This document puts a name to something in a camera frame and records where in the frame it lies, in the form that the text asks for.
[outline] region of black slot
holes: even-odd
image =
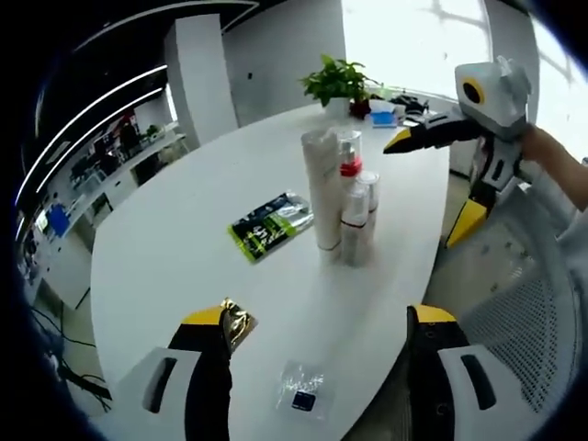
[[[476,392],[478,407],[481,411],[490,409],[496,404],[496,395],[480,361],[476,356],[462,356],[461,361],[468,371],[469,379]]]
[[[159,413],[164,399],[165,387],[172,375],[176,361],[175,358],[166,357],[155,370],[143,397],[143,407],[149,412]]]
[[[498,178],[500,177],[500,173],[503,172],[503,168],[504,168],[504,161],[502,159],[499,159],[498,164],[496,165],[496,168],[494,169],[494,173],[492,173],[492,181],[498,180]]]

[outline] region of green leaves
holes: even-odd
[[[304,86],[304,95],[312,95],[325,107],[331,98],[349,97],[355,100],[366,96],[365,82],[369,80],[356,67],[365,67],[360,62],[334,60],[328,55],[321,55],[323,68],[319,72],[300,79]]]

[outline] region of floor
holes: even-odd
[[[469,183],[466,179],[449,175],[447,191],[446,215],[443,222],[442,235],[447,236],[457,218],[461,206],[469,193]],[[443,287],[434,284],[435,289],[427,291],[424,302],[435,304],[449,311],[458,308],[455,299],[444,295]],[[86,296],[76,311],[65,309],[63,313],[63,332],[69,338],[92,344],[91,293]],[[70,368],[86,379],[101,383],[102,372],[94,347],[65,342],[64,359]],[[403,387],[405,364],[403,356],[391,371],[379,394],[367,408],[354,428],[345,437],[347,441],[379,441],[406,439],[410,427],[408,413],[408,393]],[[103,405],[90,393],[80,390],[70,384],[70,391],[78,405],[90,416],[98,416],[104,412]]]

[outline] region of oval table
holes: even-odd
[[[325,264],[310,229],[250,264],[227,226],[291,189],[308,197],[300,135],[328,125],[319,106],[218,138],[164,169],[100,225],[92,259],[94,334],[112,387],[190,312],[235,300],[258,320],[232,356],[231,440],[335,440],[356,422],[423,299],[445,210],[449,149],[385,156],[394,129],[363,131],[364,168],[381,175],[375,251],[366,267]],[[323,421],[277,410],[289,362],[334,385]]]

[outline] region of white pillar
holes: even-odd
[[[218,15],[176,20],[165,38],[165,62],[190,148],[237,130]]]

